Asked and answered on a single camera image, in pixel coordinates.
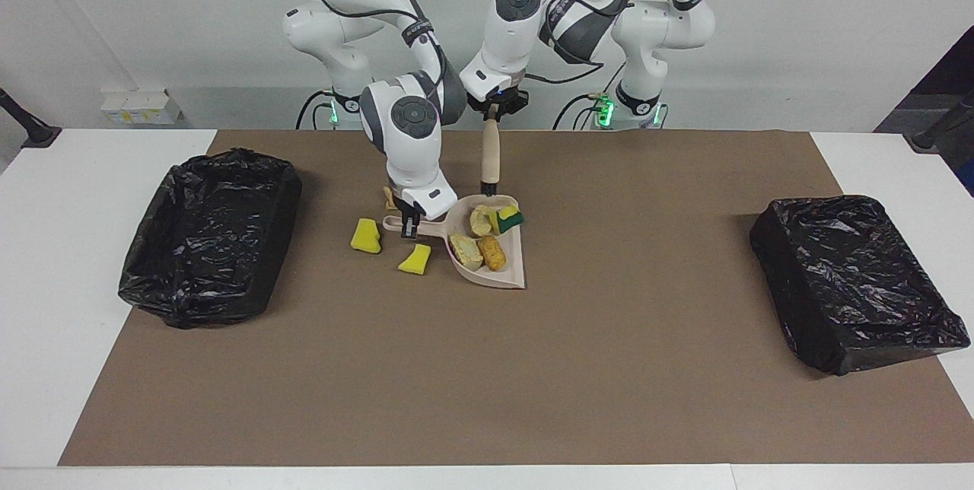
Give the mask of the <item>small yellow sponge piece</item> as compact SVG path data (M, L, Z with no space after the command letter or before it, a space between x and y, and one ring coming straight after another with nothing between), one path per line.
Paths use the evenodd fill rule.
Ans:
M429 257L431 257L431 247L427 244L417 243L397 268L406 274L424 275L427 271Z

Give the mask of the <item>beige hand brush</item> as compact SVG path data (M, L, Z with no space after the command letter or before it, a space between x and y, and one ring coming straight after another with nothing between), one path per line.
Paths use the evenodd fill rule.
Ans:
M501 181L501 139L498 120L484 122L481 144L480 192L484 196L497 195Z

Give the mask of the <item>pale blocky bread chunk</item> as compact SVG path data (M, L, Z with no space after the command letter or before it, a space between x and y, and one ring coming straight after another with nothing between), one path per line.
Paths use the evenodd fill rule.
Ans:
M454 258L467 271L475 272L483 266L484 258L477 240L465 234L449 234L448 241Z

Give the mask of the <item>pale crumbly bread chunk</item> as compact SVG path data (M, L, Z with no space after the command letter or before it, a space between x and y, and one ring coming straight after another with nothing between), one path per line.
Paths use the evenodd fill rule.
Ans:
M469 227L473 236L487 237L500 234L500 220L497 207L477 205L469 216Z

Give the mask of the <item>orange-brown bread roll piece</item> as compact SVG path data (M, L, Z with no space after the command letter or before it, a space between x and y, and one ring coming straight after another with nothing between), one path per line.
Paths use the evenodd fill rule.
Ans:
M492 272L500 272L507 267L508 258L502 249L500 240L495 236L484 236L476 241L483 262Z

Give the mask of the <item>yellow sponge with green pad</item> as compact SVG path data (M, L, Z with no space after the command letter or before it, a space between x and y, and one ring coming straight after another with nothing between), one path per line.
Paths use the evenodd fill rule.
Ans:
M501 207L491 213L492 230L495 236L501 236L524 222L525 217L517 205Z

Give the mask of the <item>beige plastic dustpan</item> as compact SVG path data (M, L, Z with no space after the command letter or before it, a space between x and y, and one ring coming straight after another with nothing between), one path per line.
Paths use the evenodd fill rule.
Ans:
M445 244L447 255L453 263L454 268L467 281L476 283L477 285L487 286L487 288L525 289L524 258L521 232L518 226L512 227L507 232L497 236L498 244L500 244L501 250L504 251L505 258L507 258L507 264L505 264L504 268L498 269L496 272L487 267L480 267L476 271L470 271L470 269L466 268L456 258L453 248L450 247L449 236L462 233L467 236L470 235L469 216L478 205L491 207L494 210L502 210L507 207L518 208L520 206L518 201L512 198L512 196L463 196L446 213L442 221L421 221L418 226L418 234L425 237L439 238Z

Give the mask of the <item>black bag lined bin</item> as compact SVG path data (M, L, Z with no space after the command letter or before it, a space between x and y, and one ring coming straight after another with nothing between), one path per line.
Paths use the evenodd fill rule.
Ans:
M870 196L776 199L749 238L784 339L809 368L843 376L972 343Z
M302 186L292 163L248 149L174 165L132 238L119 298L177 329L261 316L288 255Z

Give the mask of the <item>brown paper table mat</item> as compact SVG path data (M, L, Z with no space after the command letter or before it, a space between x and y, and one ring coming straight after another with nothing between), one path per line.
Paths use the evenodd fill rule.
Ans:
M779 329L749 231L841 192L810 134L507 132L527 286L434 245L350 247L385 161L359 132L220 132L304 191L267 312L179 330L132 312L63 466L969 463L936 358L831 377Z

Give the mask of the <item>black clamp stand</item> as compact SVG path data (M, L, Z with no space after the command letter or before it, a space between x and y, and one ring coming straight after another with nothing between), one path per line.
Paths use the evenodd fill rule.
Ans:
M906 139L916 153L957 155L974 150L974 87L931 126Z
M0 107L27 133L22 143L24 149L45 149L62 133L62 127L50 126L14 101L7 91L0 87Z

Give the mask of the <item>white wall socket box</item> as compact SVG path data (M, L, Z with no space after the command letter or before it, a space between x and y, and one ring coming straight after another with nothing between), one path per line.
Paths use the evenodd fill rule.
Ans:
M180 105L163 91L102 92L101 112L115 125L174 126L183 116Z

